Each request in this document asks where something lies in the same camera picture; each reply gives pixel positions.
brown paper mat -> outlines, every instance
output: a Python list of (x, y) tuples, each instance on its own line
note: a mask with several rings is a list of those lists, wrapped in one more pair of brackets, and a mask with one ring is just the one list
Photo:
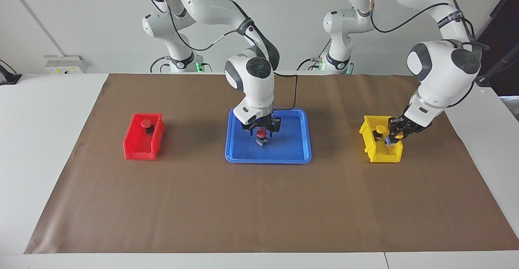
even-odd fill
[[(413, 77), (300, 77), (313, 160), (231, 164), (222, 75), (110, 75), (26, 253), (517, 250), (519, 240), (447, 117), (370, 164), (363, 115), (401, 114)], [(293, 79), (276, 79), (290, 106)], [(126, 161), (135, 112), (161, 112), (155, 162)]]

red bin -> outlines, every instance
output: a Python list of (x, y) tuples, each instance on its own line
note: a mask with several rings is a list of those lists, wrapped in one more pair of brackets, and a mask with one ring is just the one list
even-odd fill
[(156, 160), (165, 132), (163, 114), (135, 114), (124, 138), (126, 159)]

blue plastic tray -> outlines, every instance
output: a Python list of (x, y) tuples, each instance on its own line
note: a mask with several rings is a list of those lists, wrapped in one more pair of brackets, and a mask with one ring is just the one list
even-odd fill
[(279, 132), (268, 138), (264, 147), (256, 144), (256, 132), (251, 136), (241, 128), (240, 121), (229, 113), (225, 157), (235, 164), (307, 164), (312, 160), (308, 119), (301, 109), (274, 111), (281, 118)]

yellow bin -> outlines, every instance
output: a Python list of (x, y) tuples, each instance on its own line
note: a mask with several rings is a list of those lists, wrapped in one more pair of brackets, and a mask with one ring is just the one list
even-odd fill
[(364, 116), (364, 123), (360, 128), (360, 134), (364, 138), (366, 149), (364, 150), (369, 156), (370, 162), (400, 162), (402, 158), (402, 151), (404, 145), (402, 141), (395, 146), (387, 147), (384, 139), (389, 135), (389, 130), (385, 130), (382, 138), (376, 142), (373, 136), (373, 131), (377, 129), (378, 125), (387, 126), (388, 120), (391, 116)]

white table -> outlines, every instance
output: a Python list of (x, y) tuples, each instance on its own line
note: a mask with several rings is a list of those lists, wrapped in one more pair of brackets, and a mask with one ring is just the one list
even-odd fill
[[(24, 256), (22, 253), (106, 77), (26, 75), (16, 86), (0, 86), (0, 269), (387, 269), (388, 265), (391, 269), (519, 268), (519, 251)], [(519, 235), (519, 123), (488, 88), (475, 87), (447, 115)]]

